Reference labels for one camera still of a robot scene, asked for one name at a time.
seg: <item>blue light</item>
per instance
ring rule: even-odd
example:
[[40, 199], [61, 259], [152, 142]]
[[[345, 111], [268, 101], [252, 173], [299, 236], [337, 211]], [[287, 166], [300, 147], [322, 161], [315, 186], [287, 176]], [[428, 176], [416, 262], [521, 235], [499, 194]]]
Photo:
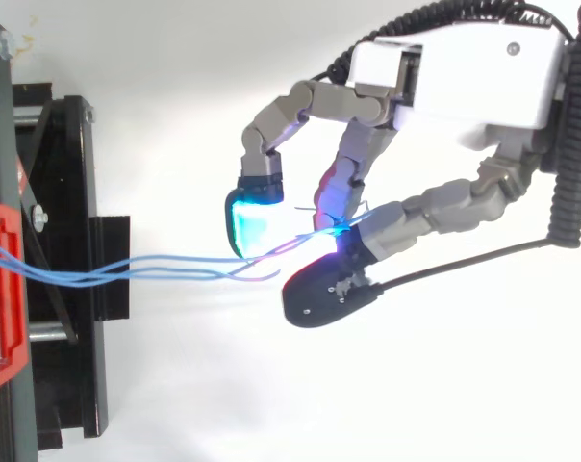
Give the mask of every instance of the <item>blue light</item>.
[[284, 203], [236, 202], [233, 204], [233, 222], [235, 243], [244, 258], [265, 255], [295, 236], [289, 229], [288, 209]]
[[[297, 211], [284, 202], [258, 205], [238, 201], [233, 204], [232, 214], [235, 244], [244, 258], [265, 255], [279, 245], [291, 241], [298, 235], [310, 233], [313, 229], [312, 214]], [[312, 239], [314, 245], [309, 245], [312, 248], [310, 253], [320, 253], [318, 256], [321, 256], [336, 251], [333, 236], [319, 238]]]

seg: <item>red clamp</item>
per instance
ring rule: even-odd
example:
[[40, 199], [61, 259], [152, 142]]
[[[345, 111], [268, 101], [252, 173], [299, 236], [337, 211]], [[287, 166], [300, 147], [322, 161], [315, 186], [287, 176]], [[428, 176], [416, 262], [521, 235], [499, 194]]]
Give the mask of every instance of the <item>red clamp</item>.
[[[21, 215], [0, 205], [0, 247], [23, 259]], [[25, 281], [23, 276], [0, 268], [0, 386], [28, 363]]]

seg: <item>white background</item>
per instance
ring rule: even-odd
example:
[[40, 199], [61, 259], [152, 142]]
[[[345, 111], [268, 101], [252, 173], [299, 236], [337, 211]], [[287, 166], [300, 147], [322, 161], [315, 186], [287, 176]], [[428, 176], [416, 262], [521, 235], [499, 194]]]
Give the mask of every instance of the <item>white background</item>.
[[[27, 49], [16, 82], [51, 81], [55, 97], [96, 107], [99, 213], [132, 216], [133, 254], [230, 256], [222, 210], [243, 127], [420, 3], [3, 0], [0, 22]], [[576, 29], [576, 1], [541, 5]], [[311, 203], [342, 130], [315, 121], [282, 148], [292, 205]], [[485, 154], [444, 131], [400, 136], [368, 179], [370, 205], [472, 178]], [[501, 221], [424, 238], [371, 275], [540, 238], [552, 188], [537, 175]], [[288, 277], [311, 258], [278, 265]], [[67, 431], [43, 460], [581, 462], [581, 250], [417, 282], [314, 331], [284, 320], [284, 277], [133, 283], [131, 319], [105, 327], [109, 429]]]

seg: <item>coiled cable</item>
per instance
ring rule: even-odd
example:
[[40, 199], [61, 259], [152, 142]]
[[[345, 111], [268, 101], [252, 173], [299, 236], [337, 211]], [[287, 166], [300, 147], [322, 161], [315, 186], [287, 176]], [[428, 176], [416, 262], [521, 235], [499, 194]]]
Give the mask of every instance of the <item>coiled cable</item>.
[[[527, 15], [526, 11], [535, 14]], [[441, 0], [399, 16], [380, 29], [370, 32], [357, 43], [374, 41], [377, 37], [416, 34], [463, 20], [507, 20], [516, 24], [537, 26], [550, 26], [553, 23], [551, 15], [542, 14], [541, 9], [526, 5], [524, 0]], [[553, 24], [561, 30], [564, 28], [561, 23]], [[567, 38], [569, 41], [572, 38], [570, 33]], [[356, 44], [344, 51], [326, 72], [318, 74], [315, 80], [327, 77], [334, 84], [344, 85], [350, 72], [350, 61], [355, 46]]]
[[581, 8], [579, 35], [570, 49], [564, 130], [558, 139], [556, 187], [547, 237], [556, 245], [581, 245]]

